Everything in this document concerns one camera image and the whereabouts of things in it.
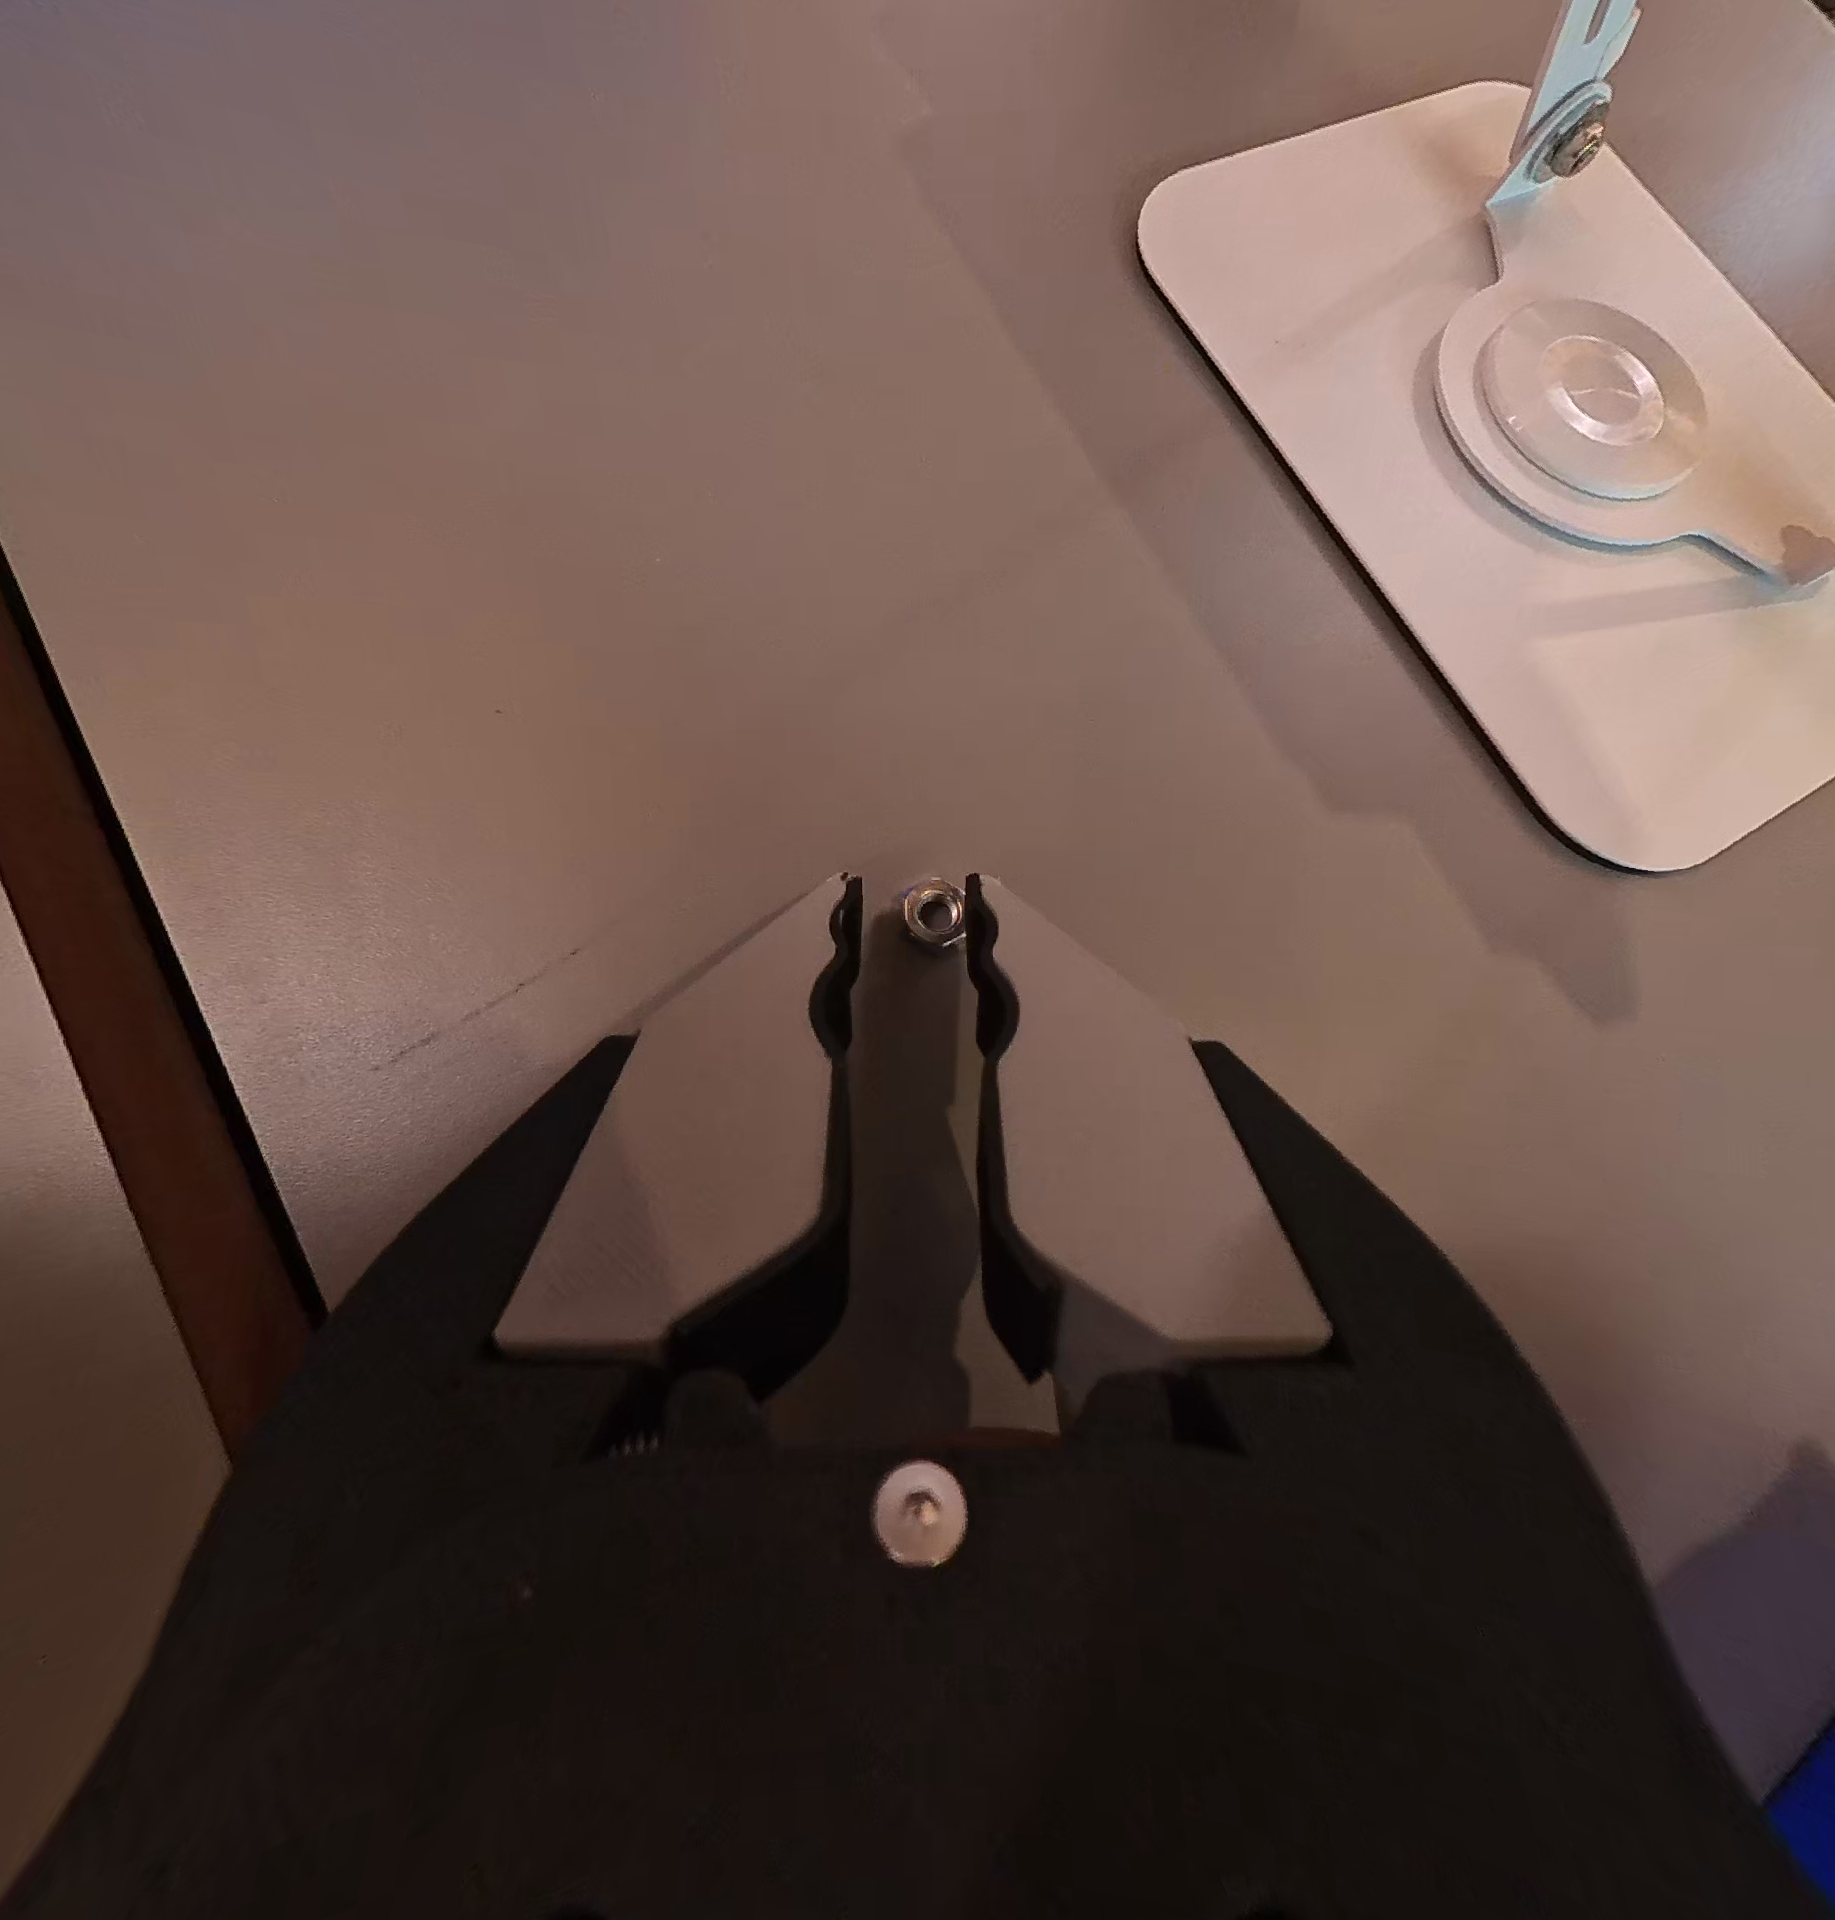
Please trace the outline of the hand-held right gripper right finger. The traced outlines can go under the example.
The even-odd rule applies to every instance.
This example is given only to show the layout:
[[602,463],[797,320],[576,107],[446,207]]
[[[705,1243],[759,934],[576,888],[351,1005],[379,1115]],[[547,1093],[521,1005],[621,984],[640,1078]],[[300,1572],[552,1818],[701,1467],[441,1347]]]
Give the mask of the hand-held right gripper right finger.
[[1327,1310],[1183,1024],[1000,878],[964,910],[983,1293],[1023,1378],[1319,1353]]

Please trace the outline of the white document stand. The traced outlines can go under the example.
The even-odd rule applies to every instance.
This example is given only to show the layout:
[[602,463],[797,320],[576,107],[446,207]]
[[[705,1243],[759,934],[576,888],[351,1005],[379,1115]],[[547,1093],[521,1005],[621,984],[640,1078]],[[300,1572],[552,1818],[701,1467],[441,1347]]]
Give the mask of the white document stand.
[[1136,237],[1529,803],[1672,873],[1835,779],[1835,398],[1609,153],[1638,16],[1172,174]]

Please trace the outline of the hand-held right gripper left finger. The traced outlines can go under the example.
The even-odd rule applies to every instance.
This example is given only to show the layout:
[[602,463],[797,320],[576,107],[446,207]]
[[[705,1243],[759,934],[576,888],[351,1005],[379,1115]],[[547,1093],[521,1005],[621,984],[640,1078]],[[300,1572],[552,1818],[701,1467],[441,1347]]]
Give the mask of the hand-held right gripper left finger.
[[815,882],[665,995],[491,1334],[514,1363],[723,1371],[766,1400],[851,1293],[865,882]]

